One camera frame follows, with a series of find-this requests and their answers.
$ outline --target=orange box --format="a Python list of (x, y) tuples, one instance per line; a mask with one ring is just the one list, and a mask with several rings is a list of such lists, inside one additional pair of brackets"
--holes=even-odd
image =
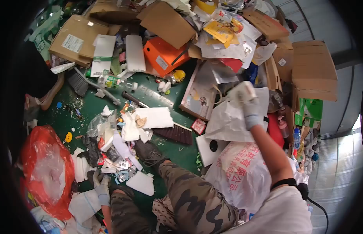
[(186, 45), (182, 46), (180, 49), (176, 49), (162, 38), (156, 37), (146, 42), (144, 46), (144, 55), (153, 68), (159, 73), (159, 76), (164, 77), (190, 59), (188, 53), (184, 53), (173, 65), (171, 65), (185, 49)]

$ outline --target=camouflage pants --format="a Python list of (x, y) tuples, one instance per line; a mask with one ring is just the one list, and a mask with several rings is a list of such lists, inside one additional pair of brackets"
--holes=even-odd
[[(174, 163), (162, 164), (159, 173), (167, 185), (180, 233), (215, 234), (237, 224), (238, 209), (204, 179)], [(113, 234), (151, 233), (147, 220), (125, 194), (111, 195), (111, 221)]]

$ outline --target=red plastic bag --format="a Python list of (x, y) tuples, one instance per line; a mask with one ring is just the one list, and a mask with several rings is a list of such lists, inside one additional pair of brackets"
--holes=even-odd
[(70, 190), (75, 179), (74, 163), (54, 129), (36, 126), (21, 151), (29, 192), (52, 217), (68, 220)]

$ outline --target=hand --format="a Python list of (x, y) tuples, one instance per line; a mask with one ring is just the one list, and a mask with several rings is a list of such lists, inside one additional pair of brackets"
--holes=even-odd
[(100, 171), (98, 169), (93, 174), (94, 190), (98, 195), (101, 206), (111, 206), (108, 187), (110, 177), (108, 175), (104, 175), (104, 178), (100, 182), (98, 179), (99, 174)]
[(237, 99), (240, 102), (244, 113), (245, 127), (249, 131), (254, 125), (261, 124), (263, 119), (259, 116), (259, 99), (253, 98), (249, 102), (244, 102), (244, 94), (241, 91), (237, 92)]

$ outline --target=water bottle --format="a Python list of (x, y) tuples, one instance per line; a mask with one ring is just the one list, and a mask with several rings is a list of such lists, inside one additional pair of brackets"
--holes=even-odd
[(137, 89), (138, 84), (136, 82), (130, 82), (128, 80), (125, 79), (120, 79), (118, 77), (114, 77), (114, 76), (109, 76), (109, 75), (101, 75), (98, 78), (98, 82), (97, 82), (98, 86), (100, 87), (105, 87), (105, 88), (129, 88), (133, 91), (135, 91)]
[(300, 148), (300, 140), (301, 140), (300, 129), (295, 128), (294, 144), (293, 144), (294, 149), (299, 149)]

